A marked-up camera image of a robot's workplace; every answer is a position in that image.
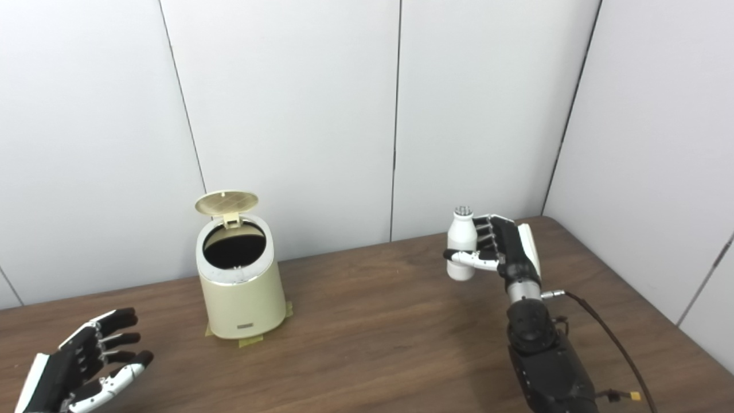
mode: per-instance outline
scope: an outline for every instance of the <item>wall seam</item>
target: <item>wall seam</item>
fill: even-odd
[[[15,295],[15,298],[18,300],[18,303],[21,304],[21,306],[26,305],[23,300],[21,299],[21,295],[18,294],[18,291],[15,289],[15,287],[12,285],[12,282],[10,282],[10,279],[7,278],[7,274],[5,274],[5,271],[3,271],[2,266],[0,266],[0,274],[2,274],[2,278],[5,279],[5,282],[7,282],[7,286],[10,287],[10,290]]]
[[[592,45],[592,39],[594,38],[594,32],[596,31],[596,24],[599,21],[599,12],[601,11],[601,5],[604,1],[599,0],[599,7],[597,7],[596,15],[594,16],[594,23],[592,24],[592,31],[589,34],[589,42],[586,44],[586,52],[584,53],[584,60],[581,62],[581,69],[578,72],[578,80],[576,80],[576,88],[573,91],[573,97],[571,98],[571,106],[568,108],[568,116],[566,117],[566,124],[563,126],[563,133],[561,134],[561,142],[558,144],[558,151],[556,152],[556,160],[553,162],[553,170],[550,172],[550,179],[548,180],[548,188],[545,190],[545,197],[543,198],[543,206],[540,208],[540,214],[545,214],[545,205],[548,203],[548,195],[551,194],[551,185],[553,184],[553,178],[556,176],[556,168],[558,168],[558,159],[561,157],[561,148],[563,148],[563,142],[566,139],[566,132],[568,131],[568,124],[571,121],[571,114],[573,113],[573,105],[576,103],[576,96],[578,95],[578,86],[581,84],[581,77],[584,75],[584,69],[586,67],[586,58],[589,57],[589,49]]]
[[[398,159],[398,94],[400,93],[400,45],[401,35],[403,29],[403,0],[400,0],[399,12],[398,12],[398,59],[395,70],[395,123],[393,129],[393,182],[390,187],[390,238],[389,242],[393,241],[393,212],[395,209],[395,165]]]
[[[158,6],[161,10],[161,19],[163,20],[163,28],[166,31],[166,40],[168,41],[168,49],[171,52],[171,60],[173,61],[173,70],[176,73],[176,82],[178,83],[178,91],[181,94],[181,103],[183,103],[183,112],[186,114],[186,125],[189,127],[189,136],[191,137],[191,144],[194,148],[194,155],[196,156],[196,165],[199,167],[199,176],[201,178],[201,187],[204,193],[206,190],[206,181],[204,180],[204,171],[201,168],[201,160],[199,158],[199,150],[196,147],[196,139],[194,139],[194,129],[191,128],[191,118],[189,117],[189,107],[186,105],[186,98],[184,97],[184,89],[181,86],[181,77],[178,75],[178,65],[176,64],[176,58],[173,54],[173,44],[171,44],[171,36],[168,32],[168,23],[166,22],[166,15],[163,12],[163,4],[161,0],[158,0]]]
[[[729,248],[731,247],[732,242],[734,242],[734,233],[732,233],[731,237],[729,237],[729,240],[724,244],[724,247],[719,252],[719,255],[713,261],[713,265],[711,265],[711,269],[708,271],[708,273],[706,273],[706,277],[704,277],[703,281],[701,281],[701,285],[698,286],[698,289],[693,294],[693,298],[691,298],[691,301],[686,306],[686,309],[683,310],[683,314],[680,315],[678,322],[675,324],[677,327],[680,327],[680,325],[686,319],[686,316],[688,316],[688,313],[693,308],[693,305],[696,303],[696,300],[698,300],[698,297],[701,295],[701,292],[703,292],[703,289],[706,287],[706,284],[708,284],[708,281],[711,279],[711,276],[716,271],[716,268],[719,266],[719,263],[721,263],[722,259],[729,251]]]

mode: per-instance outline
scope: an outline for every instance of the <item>black cable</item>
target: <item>black cable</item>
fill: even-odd
[[[650,394],[650,391],[647,389],[647,385],[644,382],[644,379],[642,378],[642,374],[640,374],[639,370],[637,370],[637,366],[632,361],[632,358],[629,354],[627,354],[627,351],[622,346],[622,343],[619,342],[617,337],[614,335],[614,333],[611,332],[609,327],[602,321],[601,317],[599,317],[599,314],[597,314],[596,311],[589,305],[589,303],[586,302],[583,298],[579,298],[577,295],[572,294],[568,291],[566,291],[565,294],[568,298],[572,298],[575,300],[580,306],[582,306],[586,312],[588,312],[598,323],[599,325],[604,328],[604,331],[606,331],[607,335],[609,335],[609,338],[611,338],[611,341],[614,342],[615,345],[617,345],[617,348],[619,348],[619,352],[622,353],[622,355],[625,357],[625,360],[627,360],[627,363],[630,365],[630,368],[632,369],[632,373],[635,373],[635,377],[637,377],[637,381],[640,383],[640,387],[642,388],[642,393],[644,393],[645,398],[647,399],[647,405],[650,406],[650,411],[652,413],[658,413],[658,408],[655,407],[655,401],[653,401],[653,397]]]

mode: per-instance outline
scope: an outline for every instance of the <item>trash can lid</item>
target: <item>trash can lid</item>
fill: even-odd
[[[258,196],[254,193],[224,190],[208,193],[196,200],[198,212],[211,217],[224,218],[225,228],[240,227],[240,212],[251,210],[258,204]]]

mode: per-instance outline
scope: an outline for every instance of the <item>robotic hand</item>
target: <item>robotic hand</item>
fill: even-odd
[[[111,351],[140,341],[138,333],[113,335],[137,321],[135,309],[110,311],[82,324],[56,353],[37,354],[15,413],[86,413],[110,401],[153,360],[150,351]],[[94,379],[108,363],[126,364]]]
[[[453,279],[468,280],[478,268],[497,271],[505,280],[511,302],[509,355],[530,409],[598,413],[594,384],[542,302],[556,293],[540,292],[540,264],[530,226],[499,215],[474,218],[461,206],[454,213],[443,256]]]

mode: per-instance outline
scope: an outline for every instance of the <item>white bottle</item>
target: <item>white bottle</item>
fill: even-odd
[[[476,228],[472,218],[474,214],[468,206],[459,206],[454,211],[454,222],[448,229],[448,248],[461,251],[476,250]],[[474,275],[474,267],[446,262],[446,272],[457,281],[467,281]]]

